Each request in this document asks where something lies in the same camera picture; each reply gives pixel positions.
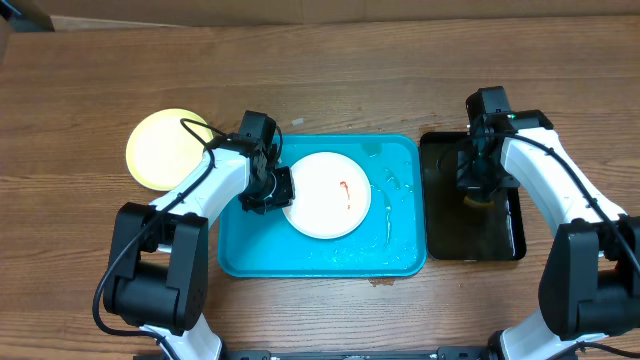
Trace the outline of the white plate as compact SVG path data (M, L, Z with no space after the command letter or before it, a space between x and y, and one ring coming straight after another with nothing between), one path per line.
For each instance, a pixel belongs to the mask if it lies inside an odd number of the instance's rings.
M372 202L370 181L351 158L318 152L292 167L294 200L283 209L300 233L330 240L353 232L366 218Z

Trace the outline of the yellow plate with stain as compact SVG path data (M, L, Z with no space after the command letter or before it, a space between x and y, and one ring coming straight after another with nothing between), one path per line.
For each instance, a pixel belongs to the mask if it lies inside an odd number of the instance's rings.
M201 162L203 145L181 125L181 119L202 124L185 109L164 109L147 116L131 133L126 164L133 178L156 191L170 191Z

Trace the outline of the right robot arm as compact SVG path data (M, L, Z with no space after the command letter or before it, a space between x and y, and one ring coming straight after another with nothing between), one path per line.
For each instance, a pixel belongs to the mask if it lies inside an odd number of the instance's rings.
M639 219L607 199L564 150L539 110L514 112L501 87L466 100L469 130L456 186L472 206L523 187L554 241L538 289L538 309L494 333L482 359L574 359L603 339L639 326Z

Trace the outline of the green yellow sponge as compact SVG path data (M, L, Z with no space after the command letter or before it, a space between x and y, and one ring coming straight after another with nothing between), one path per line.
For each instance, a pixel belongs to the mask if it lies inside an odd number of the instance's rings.
M491 199L485 199L482 197L475 197L468 194L464 197L463 202L473 208L491 208L495 206L495 201Z

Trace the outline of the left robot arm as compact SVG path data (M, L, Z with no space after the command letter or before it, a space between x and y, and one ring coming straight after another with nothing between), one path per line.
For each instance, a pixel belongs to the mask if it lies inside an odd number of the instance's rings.
M294 199L291 170L279 165L276 121L246 111L235 133L203 141L199 165L149 205L118 211L108 267L95 290L92 316L106 334L149 337L166 359L218 359L222 340L204 314L209 231L229 202L263 215Z

